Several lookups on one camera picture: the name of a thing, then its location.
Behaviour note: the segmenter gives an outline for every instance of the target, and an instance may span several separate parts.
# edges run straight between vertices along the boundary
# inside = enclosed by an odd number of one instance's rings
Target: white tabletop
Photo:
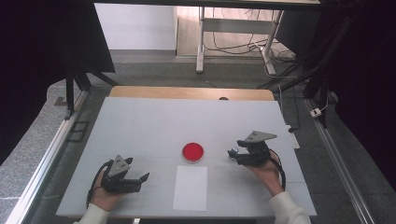
[[[266,143],[282,160],[286,190],[308,215],[315,216],[277,102],[117,97],[106,98],[57,215],[82,217],[97,170],[120,154],[134,158],[126,178],[150,175],[140,192],[121,199],[113,217],[272,217],[269,192],[227,154],[252,131],[277,135]],[[190,142],[205,150],[195,164],[181,156]],[[173,209],[178,166],[207,167],[205,211]]]

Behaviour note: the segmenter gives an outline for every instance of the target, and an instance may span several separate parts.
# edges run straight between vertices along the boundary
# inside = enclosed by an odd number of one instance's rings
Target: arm
[[[279,159],[272,151],[271,156],[279,162]],[[276,217],[275,224],[311,223],[305,210],[295,204],[289,193],[282,189],[279,182],[279,172],[275,165],[267,161],[261,167],[246,167],[253,172],[273,196],[269,204]]]
[[[79,222],[74,224],[105,224],[111,209],[125,194],[108,193],[102,189],[101,181],[103,172],[99,174],[95,182],[95,187],[90,205]]]

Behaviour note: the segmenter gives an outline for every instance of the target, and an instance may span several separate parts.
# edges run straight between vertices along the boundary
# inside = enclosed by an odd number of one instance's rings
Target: white wall
[[[109,49],[176,49],[177,9],[95,4]]]

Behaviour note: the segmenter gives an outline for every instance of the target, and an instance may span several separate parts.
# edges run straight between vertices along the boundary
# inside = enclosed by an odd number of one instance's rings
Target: gray floor
[[[198,76],[195,74],[194,59],[176,58],[171,54],[156,51],[118,50],[112,51],[112,56],[117,74],[108,75],[121,85],[255,89],[269,80],[263,72],[261,60],[207,59],[205,72]],[[285,66],[280,64],[276,69],[281,71]],[[78,122],[68,135],[60,156],[24,223],[62,224],[74,221],[66,217],[56,217],[54,214],[77,166],[102,102],[110,91],[110,87],[103,81],[95,77],[90,79],[93,87],[78,117]],[[297,116],[300,118],[301,127],[295,134],[301,148],[295,152],[318,212],[318,216],[312,219],[315,223],[360,223],[317,128],[307,112],[304,99],[300,97],[303,87],[304,85],[296,87],[298,112],[292,90],[283,92],[282,105],[285,120],[292,127],[298,126]],[[56,83],[49,88],[48,101],[42,112],[11,156],[0,167],[2,179],[0,223],[7,221],[8,215],[59,128],[64,118],[65,107],[54,104],[59,97],[64,96],[64,82]],[[396,194],[359,141],[337,117],[334,112],[334,100],[331,100],[328,106],[327,120],[328,130],[339,147],[364,200],[368,203],[376,223],[394,223]],[[81,132],[81,127],[86,127],[86,131]],[[108,223],[131,223],[131,220],[109,220]]]

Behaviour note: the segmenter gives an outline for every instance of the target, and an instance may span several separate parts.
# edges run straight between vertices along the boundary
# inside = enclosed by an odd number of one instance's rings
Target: red disc
[[[188,143],[183,147],[183,156],[187,161],[197,162],[204,156],[204,149],[198,143]]]

